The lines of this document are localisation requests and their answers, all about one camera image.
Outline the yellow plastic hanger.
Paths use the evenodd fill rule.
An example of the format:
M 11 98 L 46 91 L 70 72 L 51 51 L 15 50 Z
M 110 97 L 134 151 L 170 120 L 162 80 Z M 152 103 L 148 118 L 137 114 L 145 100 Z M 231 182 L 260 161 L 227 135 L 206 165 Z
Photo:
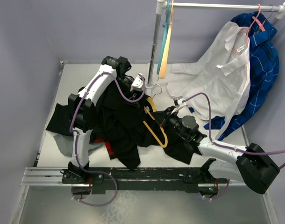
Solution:
M 155 93 L 154 96 L 149 96 L 147 97 L 147 102 L 149 103 L 150 105 L 150 108 L 152 109 L 153 112 L 156 112 L 157 111 L 157 108 L 156 108 L 156 104 L 153 100 L 153 98 L 156 96 L 156 95 L 160 95 L 162 92 L 163 92 L 163 89 L 161 87 L 161 85 L 159 84 L 155 84 L 153 87 L 150 87 L 150 88 L 147 88 L 147 92 L 148 93 L 151 93 L 152 92 L 152 89 L 154 87 L 158 86 L 160 88 L 160 92 L 159 93 Z M 157 143 L 162 147 L 162 148 L 166 148 L 167 145 L 168 145 L 168 138 L 167 138 L 167 135 L 165 134 L 164 132 L 164 129 L 159 126 L 159 129 L 161 130 L 161 133 L 164 137 L 164 143 L 161 142 L 161 140 L 157 137 L 157 135 L 154 133 L 154 131 L 150 128 L 150 126 L 147 124 L 146 121 L 143 121 L 145 127 L 148 129 L 148 131 L 151 133 L 151 135 L 154 137 L 154 139 L 157 141 Z

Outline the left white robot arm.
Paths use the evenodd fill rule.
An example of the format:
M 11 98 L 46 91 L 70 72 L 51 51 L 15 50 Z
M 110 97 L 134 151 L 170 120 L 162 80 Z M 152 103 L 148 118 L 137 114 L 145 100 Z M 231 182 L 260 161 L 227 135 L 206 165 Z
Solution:
M 68 97 L 68 109 L 71 113 L 70 132 L 73 134 L 73 152 L 68 170 L 79 183 L 84 183 L 89 178 L 88 147 L 92 130 L 97 124 L 96 104 L 109 84 L 114 80 L 123 79 L 130 69 L 131 64 L 127 58 L 107 56 L 86 87 L 78 94 Z

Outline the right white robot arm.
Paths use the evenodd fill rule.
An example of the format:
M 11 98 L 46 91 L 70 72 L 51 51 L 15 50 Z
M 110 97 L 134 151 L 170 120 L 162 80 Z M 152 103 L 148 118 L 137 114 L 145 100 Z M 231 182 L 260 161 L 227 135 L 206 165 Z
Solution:
M 265 194 L 280 172 L 278 165 L 258 145 L 231 145 L 212 140 L 199 131 L 199 125 L 191 115 L 180 118 L 176 107 L 154 112 L 155 121 L 177 135 L 186 149 L 209 159 L 201 167 L 201 179 L 228 179 L 243 182 L 258 194 Z

